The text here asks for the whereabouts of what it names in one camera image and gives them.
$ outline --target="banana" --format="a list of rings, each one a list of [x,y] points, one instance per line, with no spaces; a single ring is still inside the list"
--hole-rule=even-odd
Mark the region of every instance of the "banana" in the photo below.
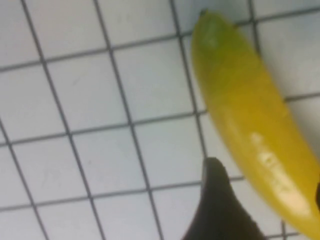
[[[320,240],[320,165],[265,65],[216,13],[200,16],[191,45],[207,109],[237,165],[283,219]]]

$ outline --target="white tile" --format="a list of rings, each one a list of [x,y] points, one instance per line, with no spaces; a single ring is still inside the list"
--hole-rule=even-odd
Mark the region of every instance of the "white tile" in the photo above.
[[[0,236],[1,240],[45,240],[31,208],[1,212]]]
[[[284,96],[320,90],[320,13],[258,25],[262,55]]]
[[[0,193],[0,207],[29,203],[27,193],[7,147],[0,148]]]
[[[294,101],[288,106],[310,147],[320,157],[320,98]]]
[[[176,32],[169,1],[99,0],[112,45]]]
[[[320,0],[254,0],[257,17],[288,13],[320,6]]]
[[[176,40],[117,51],[115,56],[133,120],[192,111]]]
[[[108,54],[56,62],[49,69],[72,130],[127,122]]]
[[[93,194],[146,187],[129,128],[74,136]]]
[[[254,46],[255,40],[254,40],[254,36],[253,36],[252,26],[251,25],[242,26],[239,28],[239,30],[247,38],[249,43],[252,46]],[[194,91],[194,95],[195,95],[195,102],[196,102],[197,110],[203,111],[206,109],[206,105],[205,105],[205,102],[202,98],[200,87],[198,85],[197,78],[195,76],[195,72],[194,72],[193,65],[192,65],[191,40],[192,40],[191,36],[187,36],[187,37],[183,38],[184,51],[186,54],[188,69],[189,69],[189,73],[190,73],[190,77],[191,77],[191,81],[192,81],[192,87],[193,87],[193,91]]]
[[[38,208],[50,240],[101,240],[89,201]]]
[[[203,9],[223,14],[232,22],[248,20],[250,17],[246,0],[175,0],[175,5],[181,32],[194,28]]]
[[[91,0],[26,0],[46,57],[106,46]]]
[[[154,191],[153,196],[164,239],[182,239],[198,208],[200,187]]]
[[[310,238],[307,238],[306,236],[299,235],[299,236],[289,236],[287,237],[287,240],[312,240]]]
[[[230,177],[242,176],[243,174],[222,141],[209,114],[201,116],[200,121],[208,156],[219,159]]]
[[[108,240],[159,240],[147,193],[101,198],[94,202]]]
[[[38,60],[38,52],[20,1],[1,1],[0,16],[0,68]]]
[[[40,66],[0,74],[0,115],[10,140],[64,131]]]
[[[19,144],[14,151],[35,202],[86,196],[66,137]]]
[[[137,126],[136,133],[152,187],[201,179],[203,154],[193,117]]]
[[[281,234],[281,219],[247,181],[231,183],[236,197],[265,235]]]

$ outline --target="white tiled surface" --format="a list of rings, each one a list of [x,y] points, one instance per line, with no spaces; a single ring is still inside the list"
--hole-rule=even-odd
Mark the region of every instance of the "white tiled surface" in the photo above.
[[[154,193],[164,239],[182,239],[197,210],[200,187],[161,190]]]
[[[45,240],[32,209],[2,212],[0,233],[5,240]]]
[[[202,152],[194,117],[136,128],[152,187],[200,181]]]
[[[199,202],[203,147],[209,156],[221,159],[230,177],[242,175],[203,114],[206,107],[191,69],[188,33],[203,8],[245,23],[251,18],[248,1],[171,3],[1,1],[0,119],[14,151],[12,155],[5,146],[0,129],[1,240],[45,240],[43,230],[48,240],[102,240],[101,232],[107,240],[160,240],[155,213],[163,240],[179,240]],[[258,18],[320,7],[319,0],[253,3]],[[49,60],[44,67],[37,63],[39,53],[26,10]],[[320,92],[319,25],[319,12],[257,24],[262,56],[285,97]],[[182,38],[186,59],[175,38],[178,31],[186,34]],[[240,31],[254,46],[252,26],[247,23]],[[107,47],[116,48],[109,54],[103,52]],[[193,114],[192,95],[200,116]],[[289,106],[320,156],[319,98],[306,96]],[[262,231],[279,236],[280,219],[248,183],[232,185]],[[147,187],[152,189],[152,201]],[[296,232],[289,226],[286,231]]]
[[[115,58],[133,120],[192,111],[177,40],[120,50]]]
[[[0,173],[0,207],[28,204],[29,199],[7,147],[0,148]]]
[[[146,193],[97,199],[95,204],[108,239],[159,239]]]
[[[38,60],[36,45],[19,1],[1,1],[0,16],[0,68]]]
[[[91,0],[26,0],[46,57],[104,48]]]
[[[35,202],[86,195],[66,137],[17,145],[14,151]]]
[[[40,66],[0,74],[0,114],[10,140],[64,130],[46,75]]]
[[[256,15],[258,17],[290,13],[314,7],[320,7],[320,0],[255,0]]]
[[[128,127],[74,137],[93,194],[146,187]]]
[[[258,196],[247,181],[233,182],[232,187],[240,203],[248,210],[265,235],[276,235],[281,232],[281,219]]]
[[[55,62],[49,69],[71,130],[127,122],[108,54]]]
[[[154,39],[176,32],[169,1],[99,0],[112,45]]]
[[[89,201],[39,208],[51,240],[100,240],[99,229]]]

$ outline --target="black object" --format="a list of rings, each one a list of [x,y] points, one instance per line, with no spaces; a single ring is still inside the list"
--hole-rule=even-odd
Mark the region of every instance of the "black object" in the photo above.
[[[222,163],[207,158],[204,166],[200,204],[183,240],[265,240],[237,200]]]
[[[315,201],[316,201],[316,204],[318,205],[318,208],[320,211],[320,182],[319,182],[318,187],[316,189]]]

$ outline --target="banana peel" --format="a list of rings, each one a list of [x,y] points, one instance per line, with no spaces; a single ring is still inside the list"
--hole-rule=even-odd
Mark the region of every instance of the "banana peel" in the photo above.
[[[284,220],[320,240],[320,165],[264,63],[232,24],[208,11],[191,51],[208,112],[245,177]]]

